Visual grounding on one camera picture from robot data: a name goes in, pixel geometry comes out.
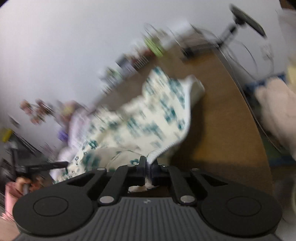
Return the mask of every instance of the desk surface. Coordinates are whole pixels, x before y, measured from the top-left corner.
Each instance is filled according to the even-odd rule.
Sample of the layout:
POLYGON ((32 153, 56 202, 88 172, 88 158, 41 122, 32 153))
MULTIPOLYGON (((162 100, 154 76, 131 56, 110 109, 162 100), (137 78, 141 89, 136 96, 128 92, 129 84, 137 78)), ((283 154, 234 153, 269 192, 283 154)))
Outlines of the desk surface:
POLYGON ((205 96, 192 109, 189 134, 171 160, 180 169, 198 167, 229 180, 272 193, 272 178, 265 150, 252 118, 233 79, 214 53, 183 63, 179 48, 151 61, 121 83, 100 104, 117 109, 141 94, 151 68, 160 66, 173 78, 194 74, 205 96))

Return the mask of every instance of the wall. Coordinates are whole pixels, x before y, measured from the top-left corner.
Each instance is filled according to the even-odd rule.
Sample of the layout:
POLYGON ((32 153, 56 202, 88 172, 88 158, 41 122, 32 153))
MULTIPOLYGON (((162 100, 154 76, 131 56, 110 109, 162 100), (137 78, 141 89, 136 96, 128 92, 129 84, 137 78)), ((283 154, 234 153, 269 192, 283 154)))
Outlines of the wall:
MULTIPOLYGON (((274 51, 275 72, 285 70, 286 53, 276 11, 278 0, 232 0, 266 31, 274 51)), ((19 102, 37 98, 54 103, 75 99, 88 105, 101 94, 97 73, 129 50, 144 33, 143 24, 173 26, 187 19, 216 35, 232 21, 228 0, 9 0, 0 8, 0 121, 8 114, 21 124, 18 132, 35 146, 56 143, 53 119, 34 126, 19 102)), ((251 28, 240 29, 259 66, 259 78, 269 71, 251 28)), ((253 71, 246 50, 231 45, 238 60, 253 71)), ((251 79, 241 75, 241 81, 251 79)))

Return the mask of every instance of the white cloth with green flowers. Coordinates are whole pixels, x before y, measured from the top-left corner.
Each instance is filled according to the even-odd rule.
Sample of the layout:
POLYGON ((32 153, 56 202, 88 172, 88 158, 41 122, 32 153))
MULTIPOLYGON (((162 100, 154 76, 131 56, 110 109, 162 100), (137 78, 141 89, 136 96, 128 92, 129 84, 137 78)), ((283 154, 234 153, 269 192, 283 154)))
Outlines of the white cloth with green flowers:
POLYGON ((186 137, 194 85, 196 101, 204 88, 194 76, 179 81, 169 78, 159 67, 153 69, 143 84, 141 96, 116 112, 105 108, 97 110, 84 144, 55 181, 98 167, 115 171, 122 165, 136 165, 140 156, 146 156, 151 164, 186 137))

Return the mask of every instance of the pink sleeve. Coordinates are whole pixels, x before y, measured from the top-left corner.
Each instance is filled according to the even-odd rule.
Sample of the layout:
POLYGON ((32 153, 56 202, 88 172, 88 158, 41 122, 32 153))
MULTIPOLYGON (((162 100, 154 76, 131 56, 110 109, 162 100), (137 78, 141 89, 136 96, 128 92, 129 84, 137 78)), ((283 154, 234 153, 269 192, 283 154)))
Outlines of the pink sleeve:
POLYGON ((12 209, 20 197, 22 197, 22 194, 16 189, 16 183, 7 183, 5 186, 5 213, 2 214, 2 218, 6 220, 14 220, 12 209))

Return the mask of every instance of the gray ribbed panel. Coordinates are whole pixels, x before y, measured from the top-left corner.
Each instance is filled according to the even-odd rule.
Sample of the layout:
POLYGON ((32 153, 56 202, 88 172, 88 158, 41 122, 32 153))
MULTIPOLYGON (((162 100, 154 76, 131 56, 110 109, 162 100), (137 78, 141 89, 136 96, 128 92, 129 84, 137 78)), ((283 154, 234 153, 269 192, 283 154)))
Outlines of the gray ribbed panel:
MULTIPOLYGON (((16 241, 238 241, 212 230, 192 207, 172 198, 127 198, 110 207, 98 209, 94 218, 72 234, 55 238, 21 234, 16 241)), ((278 241, 275 236, 248 241, 278 241)))

